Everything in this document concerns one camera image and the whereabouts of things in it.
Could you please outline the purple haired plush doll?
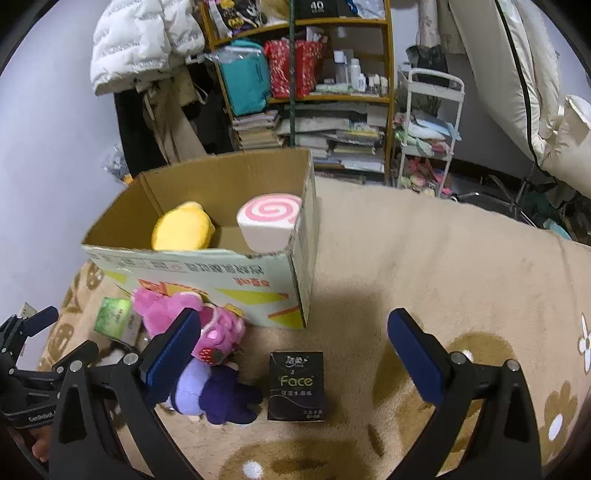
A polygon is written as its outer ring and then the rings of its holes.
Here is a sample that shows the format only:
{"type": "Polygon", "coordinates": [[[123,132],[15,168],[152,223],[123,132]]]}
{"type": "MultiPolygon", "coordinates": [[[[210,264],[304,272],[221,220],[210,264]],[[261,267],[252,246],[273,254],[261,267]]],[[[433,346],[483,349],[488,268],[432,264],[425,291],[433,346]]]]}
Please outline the purple haired plush doll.
{"type": "Polygon", "coordinates": [[[212,425],[252,424],[262,403],[262,391],[240,383],[238,369],[228,364],[210,366],[196,358],[187,363],[166,400],[175,412],[205,416],[212,425]]]}

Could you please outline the beige patterned carpet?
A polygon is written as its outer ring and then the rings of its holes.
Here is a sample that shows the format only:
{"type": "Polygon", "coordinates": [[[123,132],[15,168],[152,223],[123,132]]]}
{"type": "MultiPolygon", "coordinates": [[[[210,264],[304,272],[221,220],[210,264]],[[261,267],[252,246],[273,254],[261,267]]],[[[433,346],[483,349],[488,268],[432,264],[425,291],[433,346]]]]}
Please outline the beige patterned carpet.
{"type": "Polygon", "coordinates": [[[407,309],[449,350],[525,373],[542,464],[590,443],[590,250],[481,208],[321,179],[320,240],[308,325],[253,327],[239,358],[266,383],[273,351],[325,357],[328,417],[217,427],[162,412],[207,479],[383,479],[426,425],[424,403],[386,334],[407,309]]]}

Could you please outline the pink plush bear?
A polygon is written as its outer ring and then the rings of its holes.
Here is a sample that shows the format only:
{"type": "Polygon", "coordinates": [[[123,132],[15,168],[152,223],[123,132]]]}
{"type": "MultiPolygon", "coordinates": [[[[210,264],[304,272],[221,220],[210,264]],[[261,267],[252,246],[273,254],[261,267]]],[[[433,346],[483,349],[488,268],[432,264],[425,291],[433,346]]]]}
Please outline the pink plush bear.
{"type": "Polygon", "coordinates": [[[150,338],[164,333],[185,309],[197,311],[200,336],[192,356],[214,366],[222,364],[235,353],[245,336],[245,321],[235,312],[207,303],[195,292],[179,292],[166,296],[145,288],[131,295],[133,309],[140,315],[150,338]]]}

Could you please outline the yellow plush toy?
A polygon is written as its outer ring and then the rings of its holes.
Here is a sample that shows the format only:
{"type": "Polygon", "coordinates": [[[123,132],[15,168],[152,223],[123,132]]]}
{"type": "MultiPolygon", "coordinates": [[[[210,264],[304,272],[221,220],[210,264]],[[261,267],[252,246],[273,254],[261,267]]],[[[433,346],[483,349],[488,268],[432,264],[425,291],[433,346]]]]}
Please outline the yellow plush toy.
{"type": "Polygon", "coordinates": [[[157,220],[151,247],[155,251],[202,250],[209,246],[214,232],[214,224],[200,203],[187,201],[157,220]]]}

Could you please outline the cardboard box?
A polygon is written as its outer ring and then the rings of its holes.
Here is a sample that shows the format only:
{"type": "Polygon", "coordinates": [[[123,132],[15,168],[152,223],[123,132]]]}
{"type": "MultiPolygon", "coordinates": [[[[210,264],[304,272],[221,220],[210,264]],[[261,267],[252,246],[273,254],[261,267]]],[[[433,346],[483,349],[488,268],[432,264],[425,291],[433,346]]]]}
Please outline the cardboard box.
{"type": "Polygon", "coordinates": [[[320,218],[311,151],[250,150],[141,173],[104,211],[82,241],[89,258],[126,292],[143,287],[172,296],[194,291],[264,327],[303,329],[310,312],[320,218]],[[259,253],[238,226],[238,211],[260,195],[301,200],[286,244],[259,253]],[[162,215],[193,201],[211,218],[208,248],[155,251],[162,215]]]}

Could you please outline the snack bags on floor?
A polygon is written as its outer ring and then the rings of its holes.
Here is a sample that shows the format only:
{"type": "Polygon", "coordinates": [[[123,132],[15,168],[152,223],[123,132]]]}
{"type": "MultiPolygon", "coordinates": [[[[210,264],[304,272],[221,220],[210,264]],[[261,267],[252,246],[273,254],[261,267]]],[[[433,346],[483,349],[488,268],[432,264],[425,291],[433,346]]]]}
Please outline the snack bags on floor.
{"type": "Polygon", "coordinates": [[[102,162],[102,168],[125,185],[133,181],[120,144],[112,147],[102,162]]]}

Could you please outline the pink swirl roll cushion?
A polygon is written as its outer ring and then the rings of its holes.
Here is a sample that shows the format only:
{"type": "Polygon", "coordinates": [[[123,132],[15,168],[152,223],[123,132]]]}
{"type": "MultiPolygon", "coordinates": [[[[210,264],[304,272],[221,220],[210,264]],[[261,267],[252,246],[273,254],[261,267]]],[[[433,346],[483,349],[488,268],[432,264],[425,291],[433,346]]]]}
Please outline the pink swirl roll cushion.
{"type": "Polygon", "coordinates": [[[236,222],[250,250],[273,253],[287,248],[300,210],[301,198],[296,195],[259,195],[242,205],[236,222]]]}

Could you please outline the beige coat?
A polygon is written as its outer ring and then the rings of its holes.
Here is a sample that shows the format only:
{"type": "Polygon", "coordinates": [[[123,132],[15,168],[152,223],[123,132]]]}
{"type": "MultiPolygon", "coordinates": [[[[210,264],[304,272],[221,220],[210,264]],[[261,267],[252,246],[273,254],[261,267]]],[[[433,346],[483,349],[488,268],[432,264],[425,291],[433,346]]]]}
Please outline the beige coat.
{"type": "Polygon", "coordinates": [[[143,114],[167,164],[207,155],[182,111],[176,88],[170,79],[154,82],[143,93],[143,114]]]}

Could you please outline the stack of books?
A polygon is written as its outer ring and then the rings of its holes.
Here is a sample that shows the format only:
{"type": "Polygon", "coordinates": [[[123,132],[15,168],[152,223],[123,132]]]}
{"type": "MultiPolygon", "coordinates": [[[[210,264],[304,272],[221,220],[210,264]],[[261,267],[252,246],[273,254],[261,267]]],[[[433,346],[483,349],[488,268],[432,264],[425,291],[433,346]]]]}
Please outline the stack of books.
{"type": "Polygon", "coordinates": [[[283,138],[276,133],[280,112],[267,110],[235,118],[231,128],[238,139],[240,150],[255,150],[283,146],[283,138]]]}

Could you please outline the white puffer jacket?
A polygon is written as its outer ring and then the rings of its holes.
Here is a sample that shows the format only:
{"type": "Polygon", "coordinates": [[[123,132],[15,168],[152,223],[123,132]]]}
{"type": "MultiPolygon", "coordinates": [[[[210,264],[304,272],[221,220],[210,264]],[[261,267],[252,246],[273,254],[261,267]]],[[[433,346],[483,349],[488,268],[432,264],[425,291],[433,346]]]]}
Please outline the white puffer jacket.
{"type": "Polygon", "coordinates": [[[92,37],[94,94],[141,90],[197,59],[205,38],[195,7],[187,0],[110,2],[92,37]]]}

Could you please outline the teal bag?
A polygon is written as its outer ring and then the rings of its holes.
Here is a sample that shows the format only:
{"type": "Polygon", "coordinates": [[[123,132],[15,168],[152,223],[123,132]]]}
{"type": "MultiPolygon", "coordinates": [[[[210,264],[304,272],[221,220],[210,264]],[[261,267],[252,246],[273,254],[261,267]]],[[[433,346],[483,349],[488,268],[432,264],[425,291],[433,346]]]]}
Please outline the teal bag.
{"type": "Polygon", "coordinates": [[[262,112],[271,96],[270,70],[263,46],[235,40],[217,54],[232,113],[244,116],[262,112]]]}

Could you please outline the wooden bookshelf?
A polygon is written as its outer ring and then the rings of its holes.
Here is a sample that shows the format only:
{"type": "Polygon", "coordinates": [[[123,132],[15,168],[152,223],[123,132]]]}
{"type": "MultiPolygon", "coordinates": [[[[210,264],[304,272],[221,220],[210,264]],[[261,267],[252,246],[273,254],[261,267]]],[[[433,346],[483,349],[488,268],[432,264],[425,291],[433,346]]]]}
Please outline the wooden bookshelf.
{"type": "MultiPolygon", "coordinates": [[[[215,70],[230,121],[235,118],[217,51],[235,40],[263,46],[288,40],[288,1],[202,1],[208,58],[215,70]]],[[[295,146],[311,151],[315,166],[379,175],[392,172],[394,133],[393,21],[387,1],[337,1],[334,18],[295,19],[295,39],[324,41],[315,90],[295,98],[295,146]]],[[[263,111],[280,112],[276,133],[290,147],[290,99],[267,99],[263,111]]]]}

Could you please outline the red gift bag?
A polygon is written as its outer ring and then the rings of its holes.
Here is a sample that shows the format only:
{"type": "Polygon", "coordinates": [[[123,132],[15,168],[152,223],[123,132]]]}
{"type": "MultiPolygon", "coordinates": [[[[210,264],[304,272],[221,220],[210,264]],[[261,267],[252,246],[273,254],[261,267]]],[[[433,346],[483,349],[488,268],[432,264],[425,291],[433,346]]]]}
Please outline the red gift bag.
{"type": "MultiPolygon", "coordinates": [[[[304,98],[315,90],[327,46],[324,41],[294,41],[295,97],[304,98]]],[[[290,97],[290,42],[270,40],[264,44],[263,51],[270,69],[271,94],[276,99],[287,99],[290,97]]]]}

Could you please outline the green pole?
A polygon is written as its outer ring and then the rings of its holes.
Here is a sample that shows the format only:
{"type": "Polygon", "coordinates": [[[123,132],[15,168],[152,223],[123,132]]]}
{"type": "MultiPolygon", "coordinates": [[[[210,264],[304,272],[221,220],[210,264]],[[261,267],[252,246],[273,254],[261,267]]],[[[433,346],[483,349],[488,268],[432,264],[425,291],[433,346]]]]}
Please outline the green pole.
{"type": "Polygon", "coordinates": [[[290,148],[296,146],[296,9],[294,0],[288,2],[288,73],[290,74],[290,148]]]}

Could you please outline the black box number 40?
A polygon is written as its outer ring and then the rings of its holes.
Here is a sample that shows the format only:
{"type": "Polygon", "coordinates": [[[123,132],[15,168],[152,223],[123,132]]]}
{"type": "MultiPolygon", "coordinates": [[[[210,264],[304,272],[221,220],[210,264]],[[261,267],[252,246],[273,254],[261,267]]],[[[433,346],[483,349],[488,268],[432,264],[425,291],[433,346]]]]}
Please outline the black box number 40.
{"type": "Polygon", "coordinates": [[[334,18],[339,15],[335,0],[295,0],[294,15],[297,20],[334,18]]]}

